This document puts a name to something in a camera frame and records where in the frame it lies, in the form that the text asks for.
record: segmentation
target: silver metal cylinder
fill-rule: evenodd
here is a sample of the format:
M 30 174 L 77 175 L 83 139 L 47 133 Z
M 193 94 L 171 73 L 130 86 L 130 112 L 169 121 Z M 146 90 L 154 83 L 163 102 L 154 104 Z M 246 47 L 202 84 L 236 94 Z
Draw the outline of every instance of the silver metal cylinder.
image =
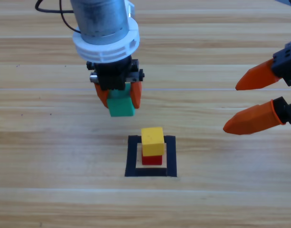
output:
M 124 0 L 70 0 L 81 36 L 87 43 L 105 45 L 129 31 Z

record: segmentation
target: red block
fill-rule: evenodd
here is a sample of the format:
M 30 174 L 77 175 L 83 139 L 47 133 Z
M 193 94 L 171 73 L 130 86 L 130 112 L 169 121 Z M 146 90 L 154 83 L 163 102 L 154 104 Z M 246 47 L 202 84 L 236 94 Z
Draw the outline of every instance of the red block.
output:
M 147 156 L 144 157 L 142 151 L 142 164 L 143 165 L 162 165 L 163 164 L 163 156 Z

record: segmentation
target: black cable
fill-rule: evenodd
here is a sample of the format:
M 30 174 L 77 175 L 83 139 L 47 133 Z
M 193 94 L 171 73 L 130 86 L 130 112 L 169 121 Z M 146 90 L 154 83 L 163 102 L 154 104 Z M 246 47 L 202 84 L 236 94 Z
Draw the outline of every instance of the black cable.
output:
M 73 27 L 71 27 L 67 22 L 66 22 L 66 20 L 65 20 L 65 18 L 64 18 L 64 13 L 74 13 L 74 11 L 73 10 L 62 10 L 62 0 L 59 0 L 59 7 L 60 7 L 60 10 L 53 10 L 53 9 L 41 9 L 41 8 L 39 8 L 39 6 L 40 6 L 40 4 L 42 3 L 42 1 L 43 0 L 38 0 L 37 2 L 36 2 L 36 5 L 35 5 L 35 9 L 37 10 L 37 11 L 39 11 L 39 12 L 43 12 L 43 13 L 59 13 L 59 14 L 61 14 L 61 17 L 62 17 L 62 20 L 63 20 L 63 22 L 65 23 L 65 25 L 67 26 L 67 27 L 69 27 L 71 30 L 73 30 L 74 32 L 77 32 L 77 33 L 81 33 L 80 31 L 78 31 L 78 30 L 76 30 L 76 29 L 74 29 Z
M 39 11 L 39 12 L 43 12 L 43 13 L 61 13 L 60 10 L 50 10 L 50 9 L 41 9 L 39 8 L 40 4 L 42 3 L 43 0 L 38 0 L 37 3 L 36 3 L 36 10 Z M 64 10 L 62 11 L 62 13 L 74 13 L 73 10 Z
M 66 24 L 67 27 L 69 27 L 71 30 L 73 30 L 74 32 L 77 32 L 77 33 L 81 33 L 80 31 L 74 29 L 73 27 L 71 27 L 65 20 L 64 18 L 64 15 L 63 15 L 63 11 L 62 11 L 62 0 L 59 0 L 59 6 L 60 6 L 60 14 L 61 14 L 61 17 L 64 21 L 64 24 Z

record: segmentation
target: white ring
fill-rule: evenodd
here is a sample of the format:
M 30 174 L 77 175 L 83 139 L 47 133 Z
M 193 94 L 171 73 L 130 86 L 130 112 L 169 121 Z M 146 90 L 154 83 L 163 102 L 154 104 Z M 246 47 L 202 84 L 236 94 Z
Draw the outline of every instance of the white ring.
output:
M 112 63 L 133 54 L 139 47 L 140 37 L 137 22 L 128 17 L 129 32 L 120 41 L 108 45 L 94 45 L 85 42 L 80 33 L 74 32 L 73 41 L 77 53 L 92 63 Z

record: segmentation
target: table surface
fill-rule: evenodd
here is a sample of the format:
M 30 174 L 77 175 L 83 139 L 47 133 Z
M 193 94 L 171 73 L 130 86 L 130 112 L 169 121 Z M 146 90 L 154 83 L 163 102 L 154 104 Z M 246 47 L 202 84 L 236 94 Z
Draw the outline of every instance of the table surface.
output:
M 283 80 L 234 89 L 291 41 L 291 7 L 133 3 L 142 104 L 134 117 L 111 118 L 60 15 L 0 0 L 0 228 L 291 228 L 291 125 L 223 131 L 242 109 L 291 103 Z M 125 177 L 128 136 L 155 126 L 176 136 L 178 177 Z

